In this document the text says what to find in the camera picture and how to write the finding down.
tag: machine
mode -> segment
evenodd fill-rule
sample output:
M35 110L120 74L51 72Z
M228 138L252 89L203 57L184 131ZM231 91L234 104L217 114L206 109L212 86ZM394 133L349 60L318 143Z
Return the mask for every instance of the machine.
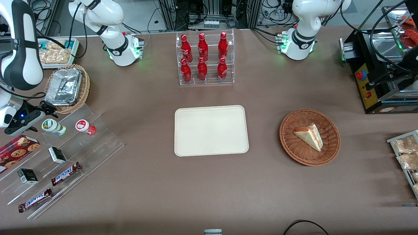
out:
M69 4L71 15L96 32L107 46L110 58L127 66L142 58L143 40L120 32L123 22L121 7L111 0L81 0ZM0 55L0 128L8 135L25 130L37 131L32 125L46 115L56 118L56 108L46 101L38 106L14 92L31 90L43 79L38 54L35 17L27 0L0 0L0 15L10 27L12 51Z
M292 4L293 14L299 18L298 24L283 31L279 42L280 52L294 60L305 59L312 51L322 22L321 15L332 15L340 8L347 10L351 0L294 0Z
M123 10L112 0L75 0L68 4L70 14L100 36L110 58L128 66L142 58L144 41L121 32Z
M353 31L340 39L342 60L349 63L367 114L418 112L418 46L405 35L417 31L414 23L404 23L417 12L418 1L383 7L388 27ZM416 23L418 15L411 18Z

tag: brown tablecloth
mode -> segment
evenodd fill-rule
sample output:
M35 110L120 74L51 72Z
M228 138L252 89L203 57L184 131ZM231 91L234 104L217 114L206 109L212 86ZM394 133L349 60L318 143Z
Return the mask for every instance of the brown tablecloth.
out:
M128 67L116 66L100 38L89 37L77 61L91 79L87 103L125 146L36 220L0 197L0 234L199 235L221 228L225 235L270 235L297 219L330 234L417 234L418 208L401 207L416 201L386 143L417 129L417 115L364 114L339 56L338 39L350 33L324 27L311 55L292 61L254 32L235 30L236 82L217 87L180 87L175 33L153 34L143 60ZM177 157L175 111L219 105L245 108L249 151ZM340 153L326 166L302 166L280 144L281 120L300 108L323 112L339 129ZM0 136L2 144L11 139ZM299 224L289 234L315 231Z

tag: round wicker basket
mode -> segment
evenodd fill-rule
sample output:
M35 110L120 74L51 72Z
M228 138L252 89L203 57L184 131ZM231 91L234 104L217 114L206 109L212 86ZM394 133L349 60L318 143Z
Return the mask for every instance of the round wicker basket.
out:
M70 114L70 113L76 111L77 109L79 109L86 102L87 97L89 96L90 78L89 78L89 75L86 73L86 70L84 70L83 67L81 67L77 64L67 65L67 66L64 66L62 68L59 68L58 70L61 70L61 69L79 69L83 72L83 77L81 79L81 85L80 85L80 90L79 90L79 96L78 96L77 103L73 106L55 106L57 113ZM52 78L53 74L54 73L52 73L49 76L49 79L46 82L46 86L45 86L45 89L44 89L45 93L48 91L49 83L51 82L51 78Z
M295 129L312 123L317 126L324 143L321 152L293 133ZM279 134L283 148L290 157L307 166L328 164L337 156L341 146L340 135L334 123L323 113L312 109L300 109L289 113L280 125Z

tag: cookie package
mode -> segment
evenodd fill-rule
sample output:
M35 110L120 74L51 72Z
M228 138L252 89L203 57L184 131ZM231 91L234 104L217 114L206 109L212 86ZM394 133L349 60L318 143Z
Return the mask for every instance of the cookie package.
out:
M395 149L400 153L413 153L418 151L418 143L413 135L393 141Z
M0 148L0 173L12 167L40 146L38 140L25 135L14 138Z
M397 157L404 170L418 169L418 156L416 153L403 154Z

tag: yellow panel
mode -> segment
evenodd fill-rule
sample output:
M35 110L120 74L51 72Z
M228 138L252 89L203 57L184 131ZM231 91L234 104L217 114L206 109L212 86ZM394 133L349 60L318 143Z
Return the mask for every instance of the yellow panel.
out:
M369 71L367 70L366 64L363 64L355 73L354 76L357 72L361 71L361 70L366 70L367 73L369 73ZM372 107L374 104L376 104L379 100L377 98L375 89L373 88L371 91L367 91L364 87L366 86L367 83L369 83L369 78L366 77L366 79L364 79L363 81L360 81L359 79L356 79L357 81L357 86L359 87L360 90L360 94L363 100L363 104L366 107L366 109ZM370 94L372 96L370 96L369 98L366 98L366 94L370 92Z

